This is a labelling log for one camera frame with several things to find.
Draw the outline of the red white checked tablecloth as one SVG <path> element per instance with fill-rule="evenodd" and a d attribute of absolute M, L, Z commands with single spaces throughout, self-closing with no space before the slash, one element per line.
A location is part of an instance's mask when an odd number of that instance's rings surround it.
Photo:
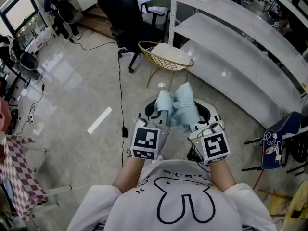
<path fill-rule="evenodd" d="M 5 159 L 0 164 L 0 179 L 7 178 L 13 188 L 12 204 L 17 215 L 30 221 L 35 215 L 33 209 L 48 201 L 46 192 L 39 185 L 25 159 L 23 145 L 34 146 L 32 138 L 5 135 L 2 140 Z"/>

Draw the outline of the white round laundry basket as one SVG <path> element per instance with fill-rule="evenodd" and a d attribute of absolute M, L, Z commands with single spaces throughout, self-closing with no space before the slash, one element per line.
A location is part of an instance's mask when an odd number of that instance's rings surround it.
<path fill-rule="evenodd" d="M 157 98 L 158 95 L 154 95 L 143 101 L 139 106 L 139 110 L 137 112 L 137 116 L 135 117 L 135 119 L 143 119 L 147 124 L 154 123 L 156 127 L 159 127 L 160 125 L 168 126 L 167 111 L 162 111 L 158 119 L 150 119 L 150 116 L 155 111 L 154 105 Z M 216 108 L 213 105 L 197 98 L 194 99 L 194 103 L 198 109 L 201 119 L 200 121 L 208 121 L 210 125 L 216 121 L 221 120 L 220 115 L 218 114 Z M 206 124 L 198 124 L 197 122 L 190 126 L 191 132 L 203 128 L 205 125 Z"/>

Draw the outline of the white floor tape strip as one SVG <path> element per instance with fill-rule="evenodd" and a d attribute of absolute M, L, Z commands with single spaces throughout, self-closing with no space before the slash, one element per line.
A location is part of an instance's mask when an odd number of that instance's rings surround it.
<path fill-rule="evenodd" d="M 112 108 L 108 107 L 104 112 L 102 112 L 102 114 L 93 122 L 93 124 L 89 126 L 87 132 L 91 134 L 106 119 L 111 111 Z"/>

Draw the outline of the white metal shelf rack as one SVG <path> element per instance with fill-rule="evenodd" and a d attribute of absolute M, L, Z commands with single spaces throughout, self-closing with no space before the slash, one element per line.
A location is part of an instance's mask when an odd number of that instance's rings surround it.
<path fill-rule="evenodd" d="M 245 110 L 263 127 L 302 112 L 308 62 L 275 28 L 230 0 L 171 0 L 169 44 L 182 49 L 190 72 Z"/>

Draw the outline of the white shirt with rabbit print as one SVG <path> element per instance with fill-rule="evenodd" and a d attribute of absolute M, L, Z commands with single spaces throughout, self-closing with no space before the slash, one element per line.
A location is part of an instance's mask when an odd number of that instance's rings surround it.
<path fill-rule="evenodd" d="M 244 183 L 220 191 L 210 167 L 163 160 L 142 169 L 125 193 L 111 185 L 87 192 L 67 231 L 277 231 L 266 207 Z"/>

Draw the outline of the yellow wooden frame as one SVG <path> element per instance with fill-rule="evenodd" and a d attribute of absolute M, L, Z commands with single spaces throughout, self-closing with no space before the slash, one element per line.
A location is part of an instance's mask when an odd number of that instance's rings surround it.
<path fill-rule="evenodd" d="M 271 193 L 259 189 L 258 192 L 270 197 L 268 206 L 270 216 L 283 219 L 279 231 L 290 228 L 295 220 L 308 220 L 308 180 L 300 184 L 294 197 L 284 195 L 284 190 Z"/>

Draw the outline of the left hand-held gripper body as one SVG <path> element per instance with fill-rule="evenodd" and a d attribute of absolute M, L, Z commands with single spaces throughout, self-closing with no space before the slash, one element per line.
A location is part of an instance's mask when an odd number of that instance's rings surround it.
<path fill-rule="evenodd" d="M 140 159 L 157 160 L 161 154 L 167 137 L 169 127 L 154 123 L 145 123 L 143 119 L 133 119 L 130 137 L 131 155 Z"/>

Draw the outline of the person's right forearm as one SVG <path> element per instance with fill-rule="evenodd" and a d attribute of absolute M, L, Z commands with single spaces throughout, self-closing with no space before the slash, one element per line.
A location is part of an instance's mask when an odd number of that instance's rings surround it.
<path fill-rule="evenodd" d="M 223 159 L 209 165 L 213 184 L 222 192 L 236 184 L 227 162 Z"/>

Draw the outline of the black screen device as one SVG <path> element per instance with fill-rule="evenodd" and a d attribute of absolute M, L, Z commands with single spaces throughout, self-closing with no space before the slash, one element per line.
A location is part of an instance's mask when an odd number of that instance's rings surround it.
<path fill-rule="evenodd" d="M 195 162 L 202 162 L 202 159 L 198 156 L 198 154 L 195 152 L 195 150 L 191 147 L 188 154 L 187 159 L 189 161 L 195 161 Z"/>

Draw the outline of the black office chair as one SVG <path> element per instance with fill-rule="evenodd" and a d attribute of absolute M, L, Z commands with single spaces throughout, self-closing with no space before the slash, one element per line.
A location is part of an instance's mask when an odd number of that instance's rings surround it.
<path fill-rule="evenodd" d="M 98 5 L 106 14 L 111 23 L 110 31 L 115 38 L 118 48 L 118 57 L 123 53 L 133 53 L 128 66 L 130 73 L 141 49 L 140 41 L 160 42 L 164 39 L 164 32 L 143 21 L 137 0 L 98 0 Z"/>

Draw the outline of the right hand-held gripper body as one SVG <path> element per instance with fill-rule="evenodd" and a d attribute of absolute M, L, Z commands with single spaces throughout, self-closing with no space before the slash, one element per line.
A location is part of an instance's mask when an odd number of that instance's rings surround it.
<path fill-rule="evenodd" d="M 231 153 L 221 120 L 190 133 L 188 140 L 204 165 L 223 160 Z"/>

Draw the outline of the person's left forearm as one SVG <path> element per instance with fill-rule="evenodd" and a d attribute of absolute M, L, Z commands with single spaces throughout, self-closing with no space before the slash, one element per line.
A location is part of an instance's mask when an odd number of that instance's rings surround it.
<path fill-rule="evenodd" d="M 136 187 L 138 185 L 144 163 L 144 159 L 135 157 L 128 158 L 112 185 L 117 187 L 121 193 L 125 193 Z"/>

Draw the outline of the light blue clothes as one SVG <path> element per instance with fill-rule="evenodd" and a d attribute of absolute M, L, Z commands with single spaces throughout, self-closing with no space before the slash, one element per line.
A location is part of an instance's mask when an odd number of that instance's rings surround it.
<path fill-rule="evenodd" d="M 154 110 L 167 111 L 167 125 L 180 126 L 184 133 L 190 132 L 190 126 L 201 120 L 189 82 L 180 85 L 174 94 L 161 90 L 155 101 Z"/>

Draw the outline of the gold wire chair white cushion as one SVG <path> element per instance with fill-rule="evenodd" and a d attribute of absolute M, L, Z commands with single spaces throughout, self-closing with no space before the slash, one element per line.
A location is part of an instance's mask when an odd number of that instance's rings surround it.
<path fill-rule="evenodd" d="M 171 73 L 169 90 L 171 89 L 174 75 L 182 70 L 186 70 L 186 82 L 188 81 L 188 68 L 194 65 L 194 61 L 186 52 L 167 43 L 153 41 L 143 40 L 138 42 L 138 46 L 152 63 L 146 87 L 149 87 L 152 77 L 161 69 Z"/>

